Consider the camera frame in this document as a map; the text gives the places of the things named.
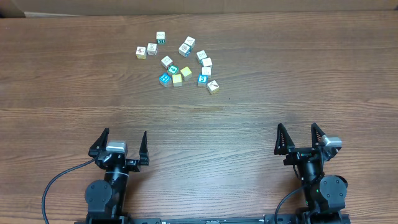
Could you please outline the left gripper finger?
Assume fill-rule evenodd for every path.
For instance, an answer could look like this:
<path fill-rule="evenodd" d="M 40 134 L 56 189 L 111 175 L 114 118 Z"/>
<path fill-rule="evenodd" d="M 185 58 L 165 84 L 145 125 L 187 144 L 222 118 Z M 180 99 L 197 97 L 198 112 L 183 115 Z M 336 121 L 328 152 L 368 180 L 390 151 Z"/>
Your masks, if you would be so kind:
<path fill-rule="evenodd" d="M 144 131 L 144 135 L 142 137 L 141 146 L 139 150 L 139 163 L 141 166 L 149 165 L 149 153 L 147 147 L 147 131 Z"/>
<path fill-rule="evenodd" d="M 88 151 L 90 157 L 97 157 L 101 151 L 106 149 L 108 142 L 109 128 L 105 128 L 100 137 L 91 145 Z"/>

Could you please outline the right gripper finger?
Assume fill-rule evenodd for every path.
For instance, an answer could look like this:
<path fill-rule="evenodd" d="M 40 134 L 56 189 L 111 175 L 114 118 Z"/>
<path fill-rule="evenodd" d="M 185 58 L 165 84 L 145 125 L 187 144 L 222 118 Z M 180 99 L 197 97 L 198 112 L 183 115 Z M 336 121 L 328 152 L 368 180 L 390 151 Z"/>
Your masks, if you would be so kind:
<path fill-rule="evenodd" d="M 317 123 L 312 123 L 311 125 L 311 134 L 312 134 L 312 146 L 324 146 L 325 145 L 325 133 L 318 126 Z"/>
<path fill-rule="evenodd" d="M 275 142 L 274 154 L 287 155 L 295 149 L 295 145 L 289 136 L 285 126 L 279 123 L 277 126 L 277 139 Z"/>

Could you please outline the block with yellow side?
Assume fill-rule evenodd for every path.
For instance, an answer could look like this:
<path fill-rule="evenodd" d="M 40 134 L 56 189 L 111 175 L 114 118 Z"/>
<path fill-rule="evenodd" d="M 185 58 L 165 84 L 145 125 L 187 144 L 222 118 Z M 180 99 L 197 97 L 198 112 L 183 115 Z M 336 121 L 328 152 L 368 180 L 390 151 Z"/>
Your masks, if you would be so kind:
<path fill-rule="evenodd" d="M 146 57 L 147 57 L 146 48 L 138 46 L 137 49 L 136 49 L 136 57 L 138 59 L 146 59 Z"/>

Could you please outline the wooden block red drawing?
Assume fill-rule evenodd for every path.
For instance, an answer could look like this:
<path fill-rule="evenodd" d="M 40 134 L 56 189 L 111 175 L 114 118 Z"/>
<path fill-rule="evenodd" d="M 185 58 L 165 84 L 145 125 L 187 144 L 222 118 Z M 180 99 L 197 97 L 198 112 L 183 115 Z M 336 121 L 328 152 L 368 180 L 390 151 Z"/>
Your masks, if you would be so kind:
<path fill-rule="evenodd" d="M 202 64 L 203 67 L 210 67 L 210 68 L 213 67 L 213 62 L 212 62 L 210 57 L 204 58 L 201 61 L 201 64 Z"/>

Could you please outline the wooden block green side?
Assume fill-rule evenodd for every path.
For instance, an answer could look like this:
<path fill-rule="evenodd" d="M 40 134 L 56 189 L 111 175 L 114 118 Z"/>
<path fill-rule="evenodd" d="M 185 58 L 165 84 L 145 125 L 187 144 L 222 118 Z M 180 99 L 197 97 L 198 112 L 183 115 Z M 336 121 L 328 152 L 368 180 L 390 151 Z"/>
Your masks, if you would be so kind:
<path fill-rule="evenodd" d="M 198 51 L 198 52 L 196 53 L 196 56 L 197 56 L 197 60 L 198 60 L 198 62 L 199 62 L 200 64 L 203 63 L 203 59 L 205 59 L 205 58 L 208 57 L 207 54 L 206 54 L 206 52 L 205 52 L 204 50 Z"/>

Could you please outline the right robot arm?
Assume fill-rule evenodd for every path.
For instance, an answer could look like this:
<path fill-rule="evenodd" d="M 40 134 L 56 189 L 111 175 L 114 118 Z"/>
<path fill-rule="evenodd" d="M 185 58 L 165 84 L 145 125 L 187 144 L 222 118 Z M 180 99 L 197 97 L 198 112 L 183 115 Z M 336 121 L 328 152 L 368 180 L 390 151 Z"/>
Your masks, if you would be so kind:
<path fill-rule="evenodd" d="M 349 223 L 348 215 L 343 215 L 348 182 L 340 175 L 325 175 L 325 162 L 334 158 L 342 148 L 343 142 L 338 136 L 328 136 L 316 124 L 311 125 L 312 145 L 295 147 L 285 126 L 277 126 L 277 138 L 274 154 L 285 156 L 284 165 L 293 167 L 301 186 L 287 194 L 274 212 L 274 223 Z M 287 218 L 279 216 L 279 210 L 291 196 L 303 192 L 305 207 L 296 209 L 295 214 Z"/>

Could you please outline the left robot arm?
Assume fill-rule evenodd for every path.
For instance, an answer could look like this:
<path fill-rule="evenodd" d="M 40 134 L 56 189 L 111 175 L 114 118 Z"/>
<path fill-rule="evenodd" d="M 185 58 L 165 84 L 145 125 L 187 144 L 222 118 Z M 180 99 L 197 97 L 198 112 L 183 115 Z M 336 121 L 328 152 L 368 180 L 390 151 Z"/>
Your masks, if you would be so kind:
<path fill-rule="evenodd" d="M 88 204 L 86 223 L 133 223 L 131 216 L 123 212 L 127 182 L 130 172 L 139 172 L 149 165 L 147 134 L 144 133 L 138 159 L 127 158 L 125 141 L 108 141 L 109 129 L 93 143 L 88 155 L 105 171 L 104 178 L 92 182 L 85 191 Z"/>

